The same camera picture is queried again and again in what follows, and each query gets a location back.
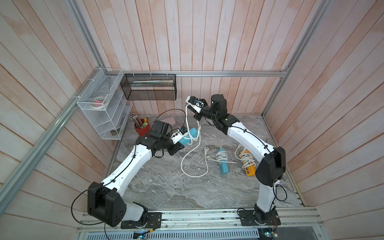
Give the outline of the blue power strip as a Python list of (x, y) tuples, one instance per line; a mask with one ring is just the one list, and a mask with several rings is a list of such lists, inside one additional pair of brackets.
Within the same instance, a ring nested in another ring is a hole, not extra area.
[(220, 174), (225, 175), (229, 173), (229, 167), (228, 167), (228, 154), (227, 151), (220, 147), (218, 149), (218, 152), (216, 154), (216, 160), (219, 161), (219, 169)]
[(194, 141), (198, 139), (199, 131), (196, 128), (190, 129), (190, 131), (186, 131), (182, 138), (179, 140), (179, 143), (183, 146), (191, 145)]

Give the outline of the orange power strip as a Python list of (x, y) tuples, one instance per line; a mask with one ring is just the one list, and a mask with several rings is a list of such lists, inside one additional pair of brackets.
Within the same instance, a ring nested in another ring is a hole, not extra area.
[(244, 149), (239, 153), (238, 159), (243, 163), (242, 168), (248, 177), (254, 177), (256, 175), (256, 163), (251, 153)]

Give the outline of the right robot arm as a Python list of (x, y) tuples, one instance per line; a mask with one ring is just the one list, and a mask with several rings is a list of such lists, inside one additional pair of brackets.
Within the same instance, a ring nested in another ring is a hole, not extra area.
[(269, 216), (276, 209), (276, 185), (286, 172), (286, 151), (282, 147), (267, 144), (248, 130), (238, 118), (228, 113), (227, 100), (223, 95), (211, 96), (211, 103), (205, 99), (189, 96), (186, 99), (188, 109), (196, 120), (209, 119), (225, 135), (238, 141), (259, 163), (255, 175), (260, 182), (259, 197), (255, 211), (261, 216)]

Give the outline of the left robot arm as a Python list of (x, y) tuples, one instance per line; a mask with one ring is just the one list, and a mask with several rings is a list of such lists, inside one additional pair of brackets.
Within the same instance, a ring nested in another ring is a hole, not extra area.
[(174, 155), (185, 147), (180, 141), (188, 133), (185, 126), (168, 132), (171, 125), (155, 121), (151, 130), (136, 140), (131, 153), (101, 183), (93, 182), (88, 188), (88, 214), (111, 227), (131, 221), (145, 226), (148, 208), (138, 203), (126, 203), (123, 195), (134, 176), (157, 151)]

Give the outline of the red metal pencil bucket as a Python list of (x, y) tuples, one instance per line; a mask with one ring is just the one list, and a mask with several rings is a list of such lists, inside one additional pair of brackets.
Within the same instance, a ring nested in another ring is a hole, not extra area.
[(146, 135), (151, 129), (151, 126), (150, 126), (147, 118), (141, 119), (141, 121), (142, 121), (143, 125), (138, 125), (137, 123), (135, 123), (135, 125), (134, 125), (135, 130), (138, 133), (139, 137)]

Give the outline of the bundle of pencils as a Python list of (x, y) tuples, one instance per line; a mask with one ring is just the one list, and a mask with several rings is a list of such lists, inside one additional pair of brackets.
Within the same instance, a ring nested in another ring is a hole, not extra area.
[(142, 120), (142, 119), (140, 119), (139, 116), (138, 116), (137, 114), (135, 114), (135, 113), (130, 114), (130, 115), (129, 115), (129, 118), (135, 122), (136, 127), (137, 127), (138, 129), (143, 129), (143, 128), (145, 128), (145, 127), (148, 125), (148, 121), (147, 121), (147, 119)]

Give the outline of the black mesh wall basket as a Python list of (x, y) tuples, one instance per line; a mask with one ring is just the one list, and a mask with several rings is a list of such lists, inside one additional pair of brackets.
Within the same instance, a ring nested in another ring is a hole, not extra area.
[(129, 101), (177, 99), (177, 81), (173, 74), (124, 74), (120, 86)]

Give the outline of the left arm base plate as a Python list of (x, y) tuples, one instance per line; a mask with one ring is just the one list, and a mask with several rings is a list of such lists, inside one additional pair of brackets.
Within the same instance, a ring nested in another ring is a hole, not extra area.
[(133, 229), (133, 230), (156, 230), (161, 227), (162, 213), (161, 212), (149, 212), (144, 213), (139, 221), (122, 221), (121, 229)]

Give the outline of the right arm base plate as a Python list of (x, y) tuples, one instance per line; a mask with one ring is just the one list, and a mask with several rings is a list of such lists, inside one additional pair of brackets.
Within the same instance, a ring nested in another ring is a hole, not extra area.
[(270, 212), (264, 213), (263, 211), (237, 209), (237, 214), (241, 220), (242, 226), (279, 226), (281, 220), (274, 207)]

